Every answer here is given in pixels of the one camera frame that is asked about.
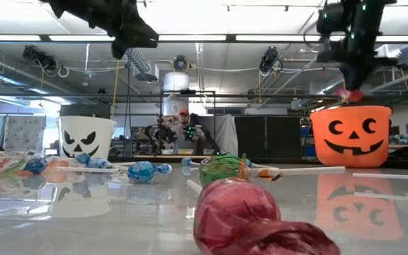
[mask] red lollipop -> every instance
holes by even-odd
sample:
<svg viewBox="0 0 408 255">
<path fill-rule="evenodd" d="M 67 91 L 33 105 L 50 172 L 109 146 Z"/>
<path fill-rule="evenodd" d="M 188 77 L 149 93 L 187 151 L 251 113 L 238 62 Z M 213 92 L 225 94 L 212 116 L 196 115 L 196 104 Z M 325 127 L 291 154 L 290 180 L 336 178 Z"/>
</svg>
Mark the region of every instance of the red lollipop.
<svg viewBox="0 0 408 255">
<path fill-rule="evenodd" d="M 282 222 L 272 195 L 240 178 L 207 185 L 198 199 L 193 236 L 204 254 L 339 255 L 318 227 Z"/>
</svg>

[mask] blue candy wrapper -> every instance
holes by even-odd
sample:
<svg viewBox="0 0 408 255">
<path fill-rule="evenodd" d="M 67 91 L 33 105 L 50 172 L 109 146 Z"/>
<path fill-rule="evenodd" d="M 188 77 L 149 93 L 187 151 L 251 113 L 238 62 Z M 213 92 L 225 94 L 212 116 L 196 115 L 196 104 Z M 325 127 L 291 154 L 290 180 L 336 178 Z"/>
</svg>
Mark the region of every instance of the blue candy wrapper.
<svg viewBox="0 0 408 255">
<path fill-rule="evenodd" d="M 28 170 L 33 174 L 40 174 L 47 168 L 47 161 L 41 157 L 32 158 L 26 163 L 24 170 Z"/>
<path fill-rule="evenodd" d="M 95 158 L 92 159 L 87 153 L 83 153 L 80 155 L 75 156 L 75 159 L 85 164 L 87 168 L 95 168 L 95 169 L 112 169 L 113 165 L 106 159 Z"/>
<path fill-rule="evenodd" d="M 127 175 L 128 178 L 135 183 L 149 183 L 157 171 L 161 174 L 169 174 L 171 170 L 172 167 L 168 164 L 162 164 L 156 167 L 149 161 L 140 161 L 128 168 Z"/>
</svg>

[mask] ceiling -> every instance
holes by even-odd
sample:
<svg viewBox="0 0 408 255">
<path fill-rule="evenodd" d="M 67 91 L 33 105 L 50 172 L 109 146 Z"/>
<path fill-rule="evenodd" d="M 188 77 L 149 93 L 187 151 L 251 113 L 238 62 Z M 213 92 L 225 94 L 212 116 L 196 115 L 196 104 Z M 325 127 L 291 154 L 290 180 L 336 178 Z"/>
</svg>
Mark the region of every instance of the ceiling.
<svg viewBox="0 0 408 255">
<path fill-rule="evenodd" d="M 160 34 L 174 33 L 273 33 L 273 34 L 300 34 L 304 29 L 312 25 L 317 19 L 316 7 L 320 0 L 301 0 L 300 6 L 297 1 L 292 0 L 263 0 L 263 1 L 175 1 L 154 0 L 147 1 L 147 7 L 139 3 L 138 11 L 143 19 Z M 0 1 L 0 34 L 95 34 L 104 33 L 100 29 L 92 30 L 84 21 L 72 15 L 64 14 L 61 19 L 56 19 L 50 7 L 39 4 L 37 1 L 13 0 Z M 384 35 L 408 35 L 408 0 L 398 0 L 397 6 L 387 7 L 384 12 L 381 31 Z M 316 34 L 315 29 L 308 33 Z M 86 44 L 73 43 L 38 43 L 30 44 L 52 55 L 59 65 L 71 67 L 72 69 L 86 68 Z M 305 67 L 316 53 L 306 45 L 270 45 L 263 43 L 229 44 L 229 43 L 203 43 L 203 66 L 206 69 L 250 69 L 242 72 L 216 72 L 203 70 L 203 86 L 206 90 L 216 91 L 219 94 L 241 94 L 249 89 L 259 87 L 259 66 L 261 56 L 267 47 L 275 46 L 283 60 L 284 69 L 294 69 L 297 72 Z M 0 54 L 4 59 L 13 60 L 17 65 L 27 68 L 29 72 L 37 77 L 41 76 L 41 69 L 33 63 L 28 63 L 22 58 L 24 44 L 0 44 Z M 167 61 L 171 61 L 177 55 L 184 55 L 192 63 L 197 62 L 197 50 L 195 43 L 160 43 L 155 49 L 138 49 L 143 57 L 150 62 L 151 67 L 161 64 L 161 72 L 172 72 Z M 105 89 L 112 93 L 115 86 L 117 62 L 112 58 L 110 44 L 89 45 L 89 58 L 87 69 L 93 70 L 91 77 L 88 74 L 70 71 L 67 78 L 45 77 L 45 80 L 53 84 L 70 88 L 78 94 L 94 94 L 99 89 Z M 323 64 L 314 63 L 306 69 L 324 67 Z M 327 64 L 325 70 L 306 71 L 301 74 L 271 74 L 266 78 L 266 93 L 272 94 L 309 94 L 310 84 L 324 88 L 326 84 L 341 77 L 340 72 L 335 70 L 335 64 Z M 126 94 L 128 82 L 132 87 L 132 94 L 157 94 L 160 83 L 147 83 L 128 76 L 127 69 L 118 72 L 118 94 Z M 198 72 L 196 68 L 188 70 L 191 77 L 191 88 L 198 88 Z M 372 75 L 367 83 L 380 85 L 392 79 L 390 70 L 380 71 Z M 20 91 L 25 93 L 26 89 L 40 88 L 39 83 L 29 84 L 7 84 L 4 86 L 10 90 L 4 92 Z M 403 84 L 391 86 L 381 92 L 384 94 L 403 94 Z M 58 93 L 55 88 L 45 86 L 45 91 Z M 221 98 L 224 102 L 246 102 L 243 98 Z M 287 99 L 274 99 L 269 103 L 287 103 Z"/>
</svg>

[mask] white stick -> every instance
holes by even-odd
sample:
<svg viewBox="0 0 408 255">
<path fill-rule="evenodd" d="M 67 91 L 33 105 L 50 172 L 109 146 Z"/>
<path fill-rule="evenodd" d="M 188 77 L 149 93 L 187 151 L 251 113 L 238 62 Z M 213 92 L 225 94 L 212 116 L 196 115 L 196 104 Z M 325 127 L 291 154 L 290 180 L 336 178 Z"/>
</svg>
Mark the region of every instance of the white stick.
<svg viewBox="0 0 408 255">
<path fill-rule="evenodd" d="M 384 199 L 391 199 L 391 200 L 401 200 L 401 201 L 408 201 L 408 197 L 403 195 L 383 195 L 383 194 L 374 194 L 374 193 L 363 193 L 363 192 L 354 192 L 355 196 L 363 196 L 368 198 L 384 198 Z"/>
<path fill-rule="evenodd" d="M 353 173 L 353 177 L 368 177 L 368 178 L 384 178 L 384 179 L 402 179 L 408 180 L 408 175 L 401 174 L 364 174 L 364 173 Z"/>
<path fill-rule="evenodd" d="M 203 187 L 192 180 L 187 180 L 187 186 L 195 191 L 198 195 L 203 191 Z"/>
<path fill-rule="evenodd" d="M 329 166 L 329 167 L 308 167 L 295 169 L 278 169 L 269 167 L 266 169 L 256 169 L 258 171 L 267 170 L 270 176 L 283 175 L 305 175 L 305 174 L 341 174 L 346 172 L 345 166 Z"/>
<path fill-rule="evenodd" d="M 116 164 L 113 164 L 113 165 L 115 165 L 115 166 L 133 166 L 136 163 L 137 162 L 123 162 L 123 163 L 116 163 Z"/>
<path fill-rule="evenodd" d="M 84 167 L 71 167 L 71 166 L 57 166 L 55 168 L 58 171 L 74 171 L 83 173 L 108 173 L 113 174 L 119 172 L 119 169 L 92 169 Z"/>
</svg>

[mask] red cap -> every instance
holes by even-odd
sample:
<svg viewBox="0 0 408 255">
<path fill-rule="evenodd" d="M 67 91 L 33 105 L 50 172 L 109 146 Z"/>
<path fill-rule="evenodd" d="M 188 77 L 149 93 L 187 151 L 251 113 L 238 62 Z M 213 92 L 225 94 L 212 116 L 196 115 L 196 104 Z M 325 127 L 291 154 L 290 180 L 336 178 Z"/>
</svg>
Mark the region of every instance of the red cap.
<svg viewBox="0 0 408 255">
<path fill-rule="evenodd" d="M 188 110 L 187 109 L 182 109 L 180 112 L 178 112 L 178 114 L 188 115 Z"/>
</svg>

